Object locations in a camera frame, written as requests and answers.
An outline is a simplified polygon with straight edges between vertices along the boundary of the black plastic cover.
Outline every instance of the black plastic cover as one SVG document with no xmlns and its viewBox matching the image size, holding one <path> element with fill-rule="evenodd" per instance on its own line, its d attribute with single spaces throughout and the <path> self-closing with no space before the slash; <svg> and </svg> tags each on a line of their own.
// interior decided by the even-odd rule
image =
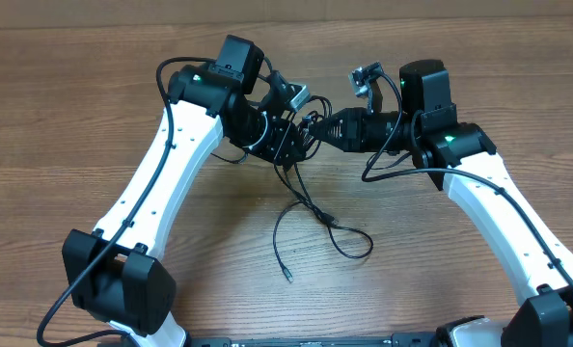
<svg viewBox="0 0 573 347">
<path fill-rule="evenodd" d="M 502 347 L 564 347 L 569 311 L 554 291 L 527 299 L 501 334 Z"/>
<path fill-rule="evenodd" d="M 211 343 L 204 339 L 206 346 L 220 347 L 220 340 Z M 396 333 L 378 337 L 320 337 L 320 338 L 269 338 L 233 340 L 236 347 L 439 347 L 435 333 Z"/>
<path fill-rule="evenodd" d="M 422 135 L 422 146 L 425 159 L 414 159 L 417 168 L 424 167 L 423 160 L 429 168 L 446 168 L 460 165 L 460 159 L 470 155 L 487 152 L 495 154 L 497 147 L 479 126 L 473 123 L 460 123 L 455 127 Z M 443 190 L 444 173 L 429 173 L 437 189 Z"/>
<path fill-rule="evenodd" d="M 240 81 L 243 93 L 249 94 L 255 87 L 264 57 L 263 52 L 252 41 L 227 35 L 215 66 L 210 69 Z"/>
<path fill-rule="evenodd" d="M 440 60 L 420 60 L 400 68 L 402 109 L 409 115 L 451 106 L 450 75 Z"/>
<path fill-rule="evenodd" d="M 73 229 L 62 248 L 72 283 L 107 241 Z M 116 259 L 118 255 L 125 262 Z M 155 258 L 116 245 L 72 292 L 76 307 L 104 322 L 125 324 L 137 334 L 155 334 L 171 310 L 175 280 Z"/>
</svg>

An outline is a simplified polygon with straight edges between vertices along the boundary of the wood grain surface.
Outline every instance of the wood grain surface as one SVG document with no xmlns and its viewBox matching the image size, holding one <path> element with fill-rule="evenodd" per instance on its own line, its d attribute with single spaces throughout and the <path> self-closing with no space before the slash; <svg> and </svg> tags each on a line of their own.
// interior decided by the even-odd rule
<svg viewBox="0 0 573 347">
<path fill-rule="evenodd" d="M 573 15 L 573 0 L 0 0 L 0 28 Z"/>
<path fill-rule="evenodd" d="M 144 156 L 161 115 L 156 66 L 215 57 L 226 34 L 253 40 L 335 110 L 363 104 L 346 78 L 354 67 L 378 60 L 396 78 L 408 62 L 444 60 L 460 119 L 486 131 L 573 252 L 573 16 L 0 30 L 0 346 L 36 345 L 37 325 L 67 285 L 69 230 L 91 230 Z M 218 152 L 239 154 L 226 141 Z M 509 282 L 464 213 L 426 176 L 363 183 L 367 159 L 325 146 L 301 171 L 322 208 L 371 234 L 372 255 L 342 257 L 311 214 L 295 210 L 278 235 L 288 284 L 271 232 L 292 197 L 256 158 L 209 158 L 164 261 L 180 325 L 195 336 L 351 336 L 510 317 Z M 366 248 L 338 238 L 350 252 Z M 101 328 L 66 303 L 46 335 Z"/>
</svg>

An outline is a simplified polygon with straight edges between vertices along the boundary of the black cable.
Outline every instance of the black cable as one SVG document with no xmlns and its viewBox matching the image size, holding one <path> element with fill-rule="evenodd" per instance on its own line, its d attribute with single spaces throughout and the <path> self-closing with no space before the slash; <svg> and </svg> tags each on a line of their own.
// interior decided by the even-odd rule
<svg viewBox="0 0 573 347">
<path fill-rule="evenodd" d="M 313 95 L 313 96 L 311 96 L 310 100 L 307 103 L 310 103 L 310 102 L 316 101 L 316 100 L 320 101 L 321 105 L 323 106 L 323 116 L 321 116 L 321 115 L 318 115 L 318 116 L 320 118 L 323 118 L 323 119 L 328 119 L 328 118 L 332 117 L 332 115 L 333 115 L 332 102 L 325 96 Z M 304 158 L 304 161 L 312 159 L 316 155 L 316 153 L 318 152 L 318 149 L 321 147 L 321 142 L 317 139 L 314 139 L 311 141 L 310 146 L 308 148 L 306 148 L 306 150 L 309 150 L 310 148 L 312 148 L 312 146 L 314 146 L 314 142 L 316 142 L 316 148 L 314 149 L 312 154 L 310 154 L 309 156 Z"/>
<path fill-rule="evenodd" d="M 420 147 L 418 146 L 418 141 L 415 138 L 415 124 L 417 123 L 418 118 L 422 115 L 422 113 L 423 113 L 422 110 L 417 110 L 417 111 L 415 111 L 415 114 L 411 118 L 411 147 L 412 148 L 420 149 Z"/>
<path fill-rule="evenodd" d="M 220 160 L 222 160 L 222 161 L 226 161 L 227 163 L 231 163 L 231 164 L 242 164 L 243 162 L 246 161 L 246 159 L 248 159 L 248 153 L 244 153 L 244 155 L 243 155 L 241 158 L 239 158 L 239 159 L 234 159 L 234 160 L 233 160 L 233 159 L 223 158 L 223 157 L 221 157 L 220 155 L 214 154 L 214 153 L 211 153 L 211 155 L 215 156 L 216 158 L 218 158 L 218 159 L 220 159 Z"/>
<path fill-rule="evenodd" d="M 117 230 L 115 235 L 113 235 L 111 240 L 109 240 L 109 242 L 106 244 L 104 249 L 102 249 L 102 251 L 100 251 L 100 253 L 97 254 L 97 256 L 94 258 L 94 260 L 92 260 L 92 262 L 90 262 L 90 264 L 85 268 L 85 270 L 83 270 L 83 272 L 81 272 L 81 274 L 79 274 L 79 276 L 76 277 L 76 279 L 72 282 L 72 284 L 68 286 L 68 288 L 64 291 L 64 293 L 62 293 L 62 295 L 59 297 L 59 299 L 57 299 L 55 304 L 53 304 L 51 309 L 42 318 L 42 321 L 40 322 L 40 325 L 38 326 L 38 330 L 36 332 L 36 341 L 42 347 L 67 347 L 67 346 L 71 346 L 71 345 L 74 345 L 77 343 L 89 341 L 91 339 L 106 336 L 106 335 L 120 335 L 122 337 L 128 337 L 129 336 L 129 333 L 127 333 L 127 332 L 118 331 L 118 330 L 105 330 L 102 332 L 97 332 L 97 333 L 93 333 L 93 334 L 87 334 L 84 336 L 76 337 L 76 338 L 73 338 L 71 340 L 64 341 L 64 342 L 48 342 L 48 341 L 44 340 L 44 331 L 46 330 L 46 326 L 48 325 L 50 320 L 53 318 L 53 316 L 55 315 L 57 310 L 66 301 L 68 296 L 70 296 L 72 291 L 74 291 L 74 289 L 78 286 L 80 281 L 85 279 L 92 272 L 92 270 L 94 270 L 94 268 L 97 266 L 97 264 L 115 246 L 115 244 L 120 239 L 120 237 L 122 237 L 125 230 L 132 223 L 134 216 L 136 215 L 136 213 L 141 208 L 141 205 L 143 204 L 143 202 L 145 201 L 147 196 L 150 194 L 151 188 L 153 188 L 153 185 L 155 184 L 156 180 L 160 176 L 160 173 L 162 172 L 162 169 L 164 168 L 164 165 L 166 164 L 167 158 L 169 156 L 169 152 L 171 151 L 172 146 L 173 146 L 174 127 L 173 127 L 173 111 L 171 109 L 171 103 L 169 102 L 169 96 L 164 91 L 164 85 L 162 84 L 162 69 L 165 66 L 167 66 L 168 64 L 177 63 L 177 62 L 211 63 L 211 62 L 213 62 L 213 60 L 212 59 L 206 59 L 206 58 L 195 58 L 195 57 L 171 58 L 171 59 L 168 59 L 168 60 L 160 63 L 160 65 L 156 69 L 155 79 L 156 79 L 156 83 L 158 85 L 158 90 L 160 91 L 160 96 L 162 97 L 162 101 L 164 102 L 164 106 L 167 110 L 167 121 L 169 123 L 169 125 L 168 125 L 169 134 L 167 136 L 167 142 L 164 146 L 164 151 L 162 153 L 162 157 L 160 158 L 160 162 L 158 163 L 158 166 L 156 167 L 153 175 L 151 176 L 150 181 L 148 182 L 148 185 L 145 187 L 145 190 L 143 191 L 143 193 L 141 194 L 139 199 L 136 201 L 136 203 L 134 204 L 134 206 L 130 210 L 130 213 L 128 213 L 128 216 L 125 218 L 125 220 L 122 221 L 122 226 Z M 131 338 L 131 340 L 134 342 L 135 345 L 138 346 L 138 343 L 134 340 L 134 338 Z"/>
<path fill-rule="evenodd" d="M 269 58 L 267 58 L 267 56 L 263 57 L 263 60 L 265 61 L 265 63 L 267 64 L 267 68 L 269 68 L 269 73 L 274 72 L 274 67 L 271 65 L 271 62 L 269 61 Z"/>
<path fill-rule="evenodd" d="M 462 175 L 462 176 L 471 178 L 474 181 L 477 181 L 483 185 L 486 185 L 486 186 L 492 188 L 496 194 L 503 196 L 507 200 L 507 202 L 509 202 L 509 204 L 516 210 L 518 215 L 520 215 L 522 220 L 525 222 L 525 224 L 527 225 L 527 227 L 531 231 L 531 234 L 533 235 L 533 237 L 535 238 L 535 240 L 539 244 L 539 247 L 541 247 L 541 249 L 544 251 L 544 253 L 548 256 L 548 258 L 551 261 L 551 264 L 557 268 L 557 271 L 559 271 L 559 274 L 563 277 L 563 279 L 567 282 L 567 284 L 569 285 L 569 287 L 573 291 L 573 279 L 569 276 L 569 274 L 563 268 L 560 259 L 555 257 L 552 250 L 548 247 L 548 245 L 546 244 L 546 241 L 544 241 L 544 239 L 541 236 L 541 234 L 539 233 L 539 231 L 537 231 L 537 228 L 535 227 L 535 225 L 533 224 L 533 222 L 531 221 L 531 219 L 529 218 L 529 216 L 527 215 L 525 210 L 523 210 L 523 208 L 520 206 L 520 204 L 507 192 L 507 190 L 505 188 L 500 187 L 500 186 L 496 185 L 495 183 L 493 183 L 493 182 L 491 182 L 491 181 L 489 181 L 483 177 L 480 177 L 476 174 L 473 174 L 473 173 L 468 173 L 468 172 L 457 170 L 457 169 L 444 169 L 444 168 L 409 169 L 409 170 L 402 170 L 402 171 L 397 171 L 397 172 L 393 172 L 393 173 L 383 173 L 383 174 L 378 175 L 376 177 L 369 178 L 369 181 L 374 182 L 374 181 L 378 181 L 378 180 L 382 180 L 382 179 L 399 177 L 399 176 L 408 175 L 408 174 L 431 174 L 431 173 Z"/>
<path fill-rule="evenodd" d="M 370 177 L 368 177 L 368 173 L 370 172 L 370 170 L 372 170 L 372 167 L 374 166 L 376 161 L 381 156 L 381 153 L 386 151 L 387 146 L 390 144 L 390 142 L 394 138 L 394 135 L 396 134 L 396 131 L 400 126 L 400 122 L 402 121 L 402 97 L 400 97 L 400 92 L 398 91 L 396 84 L 394 83 L 392 78 L 390 78 L 390 76 L 388 76 L 387 73 L 385 73 L 385 72 L 378 73 L 377 75 L 379 77 L 382 77 L 385 81 L 387 81 L 387 83 L 390 85 L 390 87 L 392 87 L 392 91 L 394 91 L 394 94 L 396 95 L 396 102 L 398 104 L 398 117 L 396 118 L 396 125 L 394 126 L 394 128 L 390 132 L 390 136 L 388 136 L 387 141 L 385 141 L 385 144 L 383 144 L 381 149 L 374 155 L 372 160 L 366 165 L 366 168 L 364 169 L 364 172 L 362 173 L 362 180 L 364 182 L 372 182 L 372 180 L 370 180 Z"/>
<path fill-rule="evenodd" d="M 288 116 L 286 116 L 286 119 L 288 120 L 288 118 L 292 115 L 292 119 L 295 118 L 295 114 L 293 114 L 292 112 L 288 114 Z M 276 246 L 276 234 L 278 233 L 278 226 L 280 224 L 280 221 L 283 219 L 283 217 L 288 213 L 288 211 L 290 211 L 290 209 L 292 209 L 295 205 L 297 204 L 303 204 L 304 206 L 306 206 L 308 209 L 310 209 L 314 216 L 323 224 L 325 225 L 325 227 L 327 227 L 327 231 L 329 233 L 329 237 L 330 240 L 332 241 L 332 244 L 334 245 L 334 248 L 336 248 L 336 250 L 342 254 L 345 257 L 348 257 L 350 259 L 361 259 L 364 258 L 368 255 L 370 255 L 370 253 L 372 253 L 372 249 L 374 247 L 374 242 L 372 241 L 372 238 L 366 234 L 365 232 L 357 229 L 357 228 L 353 228 L 353 227 L 341 227 L 338 226 L 336 224 L 336 219 L 323 212 L 320 208 L 318 208 L 318 206 L 316 206 L 311 197 L 310 194 L 308 194 L 308 190 L 306 189 L 306 186 L 304 185 L 304 181 L 301 177 L 301 174 L 299 173 L 299 168 L 297 166 L 297 163 L 293 164 L 293 168 L 295 169 L 295 173 L 297 174 L 297 179 L 299 181 L 300 186 L 302 187 L 302 192 L 304 193 L 304 195 L 302 195 L 300 192 L 298 192 L 297 190 L 295 190 L 293 188 L 293 186 L 290 184 L 290 181 L 288 180 L 288 175 L 287 175 L 287 171 L 285 171 L 285 177 L 282 177 L 282 175 L 280 174 L 280 172 L 278 171 L 278 166 L 277 166 L 277 159 L 278 156 L 282 150 L 282 146 L 283 143 L 285 141 L 285 138 L 287 137 L 287 133 L 289 131 L 291 127 L 291 123 L 288 125 L 288 128 L 286 129 L 286 133 L 285 136 L 283 137 L 283 140 L 281 141 L 279 147 L 278 147 L 278 151 L 276 153 L 276 156 L 274 157 L 274 171 L 276 172 L 276 175 L 280 178 L 280 180 L 282 181 L 282 183 L 288 188 L 288 190 L 295 196 L 295 198 L 297 199 L 296 202 L 290 204 L 289 206 L 287 206 L 280 214 L 280 216 L 278 217 L 278 220 L 276 221 L 276 225 L 274 226 L 274 235 L 273 235 L 273 240 L 274 240 L 274 253 L 276 255 L 276 259 L 278 261 L 278 264 L 280 265 L 281 270 L 283 271 L 283 274 L 285 275 L 286 279 L 290 282 L 293 282 L 293 276 L 290 273 L 290 271 L 288 270 L 288 268 L 285 266 L 285 264 L 283 263 L 283 261 L 280 259 L 280 255 L 278 253 L 278 247 Z M 345 230 L 345 231 L 351 231 L 351 232 L 355 232 L 358 233 L 364 237 L 366 237 L 368 239 L 369 242 L 369 247 L 368 250 L 363 253 L 363 254 L 357 254 L 357 255 L 352 255 L 352 254 L 348 254 L 345 251 L 343 251 L 341 249 L 341 247 L 338 245 L 338 243 L 336 242 L 336 239 L 334 238 L 334 232 L 333 232 L 333 228 L 334 229 L 338 229 L 338 230 Z"/>
<path fill-rule="evenodd" d="M 376 155 L 376 153 L 374 153 L 370 156 L 370 158 L 366 162 L 366 165 L 368 165 L 370 163 L 370 161 L 372 161 L 372 158 L 374 158 L 375 155 Z M 408 159 L 410 156 L 411 156 L 410 152 L 404 153 L 404 154 L 402 154 L 401 157 L 397 158 L 394 163 L 392 163 L 386 167 L 383 167 L 383 168 L 372 168 L 371 170 L 387 170 L 387 169 L 395 168 L 400 163 L 402 163 L 404 160 Z"/>
</svg>

